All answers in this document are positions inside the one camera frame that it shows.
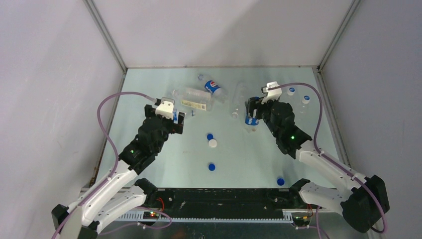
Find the blue label pepsi bottle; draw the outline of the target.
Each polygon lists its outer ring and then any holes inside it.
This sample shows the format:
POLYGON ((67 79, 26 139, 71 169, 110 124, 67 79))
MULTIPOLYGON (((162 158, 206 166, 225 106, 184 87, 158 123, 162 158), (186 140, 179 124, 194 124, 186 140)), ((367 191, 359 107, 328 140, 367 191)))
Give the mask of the blue label pepsi bottle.
POLYGON ((244 120, 245 125, 244 125, 244 127, 245 127, 245 130, 247 132, 255 132, 257 130, 258 125, 259 125, 259 120, 257 118, 255 118, 254 116, 251 116, 249 114, 249 102, 255 101, 255 100, 258 100, 258 99, 259 99, 258 97, 251 97, 251 98, 248 98, 244 103, 245 104, 245 120, 244 120))

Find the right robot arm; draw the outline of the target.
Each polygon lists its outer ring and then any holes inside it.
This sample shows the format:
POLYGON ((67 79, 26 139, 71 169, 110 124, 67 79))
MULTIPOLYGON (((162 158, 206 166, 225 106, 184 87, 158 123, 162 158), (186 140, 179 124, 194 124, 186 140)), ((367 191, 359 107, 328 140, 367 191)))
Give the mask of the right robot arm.
POLYGON ((246 121, 257 119, 266 124, 283 154, 313 168, 333 185, 327 188, 308 179, 299 180, 289 195, 292 206, 321 206, 343 216, 360 233, 374 230, 378 221, 386 223, 390 206, 385 182, 377 175, 358 173, 324 152, 315 139, 296 126, 289 103, 252 97, 245 102, 245 109, 246 121))

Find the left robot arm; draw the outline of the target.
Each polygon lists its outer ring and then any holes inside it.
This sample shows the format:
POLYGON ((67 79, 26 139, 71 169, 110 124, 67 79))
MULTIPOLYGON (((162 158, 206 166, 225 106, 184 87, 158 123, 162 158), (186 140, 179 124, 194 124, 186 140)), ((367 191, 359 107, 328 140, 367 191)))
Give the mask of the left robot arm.
POLYGON ((183 133, 185 114, 173 107, 173 103, 167 101, 157 108, 145 106, 146 119, 135 138, 118 155, 116 166, 78 200, 68 206, 58 204, 52 210, 56 230, 53 236, 63 234, 65 223, 75 217, 77 211, 81 214, 76 237, 95 239, 127 211, 156 204, 157 187, 146 178, 137 179, 119 198, 115 195, 155 160, 169 135, 183 133))

